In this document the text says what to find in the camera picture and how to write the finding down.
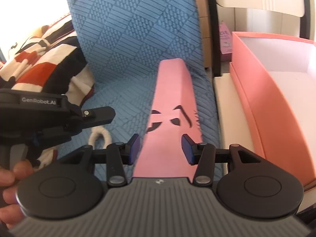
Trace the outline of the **person's left hand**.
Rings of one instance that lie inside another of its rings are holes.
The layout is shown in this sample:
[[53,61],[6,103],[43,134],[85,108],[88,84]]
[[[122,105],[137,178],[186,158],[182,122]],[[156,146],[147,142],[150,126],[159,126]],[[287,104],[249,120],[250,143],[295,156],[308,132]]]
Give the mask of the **person's left hand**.
[[1,208],[1,223],[9,229],[25,217],[16,198],[17,183],[32,175],[33,172],[32,165],[27,159],[16,163],[12,170],[1,167],[1,187],[4,187],[1,198],[6,203],[6,206]]

